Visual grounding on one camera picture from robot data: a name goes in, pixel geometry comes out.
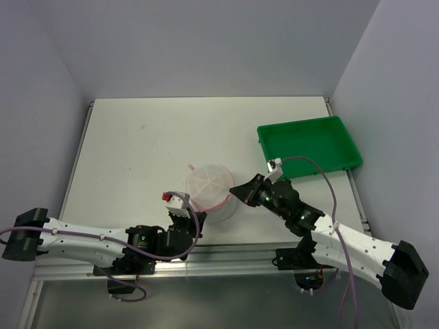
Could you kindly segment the white mesh laundry bag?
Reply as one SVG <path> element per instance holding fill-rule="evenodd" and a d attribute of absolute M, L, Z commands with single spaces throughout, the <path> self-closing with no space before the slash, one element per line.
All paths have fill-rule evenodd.
<path fill-rule="evenodd" d="M 237 207 L 237 201 L 229 191 L 235 187 L 232 173 L 220 164 L 207 164 L 190 169 L 185 186 L 191 203 L 200 212 L 206 213 L 207 224 L 227 220 Z"/>

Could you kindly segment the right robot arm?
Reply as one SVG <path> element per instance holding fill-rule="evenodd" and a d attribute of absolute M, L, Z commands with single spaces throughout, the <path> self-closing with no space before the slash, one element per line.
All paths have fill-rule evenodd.
<path fill-rule="evenodd" d="M 375 285 L 393 304 L 414 309 L 429 272 L 412 244 L 382 241 L 334 222 L 304 203 L 288 181 L 272 183 L 257 174 L 230 193 L 247 206 L 262 206 L 274 213 L 300 237 L 296 247 L 276 250 L 278 270 L 323 266 L 350 271 Z"/>

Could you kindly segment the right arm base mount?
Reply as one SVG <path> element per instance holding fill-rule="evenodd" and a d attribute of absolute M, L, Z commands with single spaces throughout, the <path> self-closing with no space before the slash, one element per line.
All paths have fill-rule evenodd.
<path fill-rule="evenodd" d="M 278 248 L 272 264 L 279 271 L 293 271 L 294 282 L 299 289 L 312 292 L 324 286 L 324 270 L 332 269 L 321 265 L 311 254 L 299 252 L 297 248 Z"/>

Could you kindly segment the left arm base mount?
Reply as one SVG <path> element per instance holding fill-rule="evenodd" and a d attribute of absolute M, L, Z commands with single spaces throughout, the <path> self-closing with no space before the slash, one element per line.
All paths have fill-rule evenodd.
<path fill-rule="evenodd" d="M 139 285 L 139 276 L 153 274 L 155 262 L 137 256 L 116 258 L 108 267 L 93 266 L 92 274 L 107 279 L 107 292 L 112 298 L 125 302 L 138 302 L 146 298 L 145 288 Z"/>

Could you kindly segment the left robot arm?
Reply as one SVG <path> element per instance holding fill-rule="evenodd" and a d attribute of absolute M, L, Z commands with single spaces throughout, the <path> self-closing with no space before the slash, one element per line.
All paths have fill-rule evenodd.
<path fill-rule="evenodd" d="M 127 273 L 155 260 L 185 260 L 201 238 L 206 219 L 205 212 L 190 212 L 186 217 L 169 212 L 168 229 L 142 225 L 115 229 L 63 223 L 47 213 L 45 208 L 34 208 L 16 218 L 6 231 L 4 259 L 68 258 Z"/>

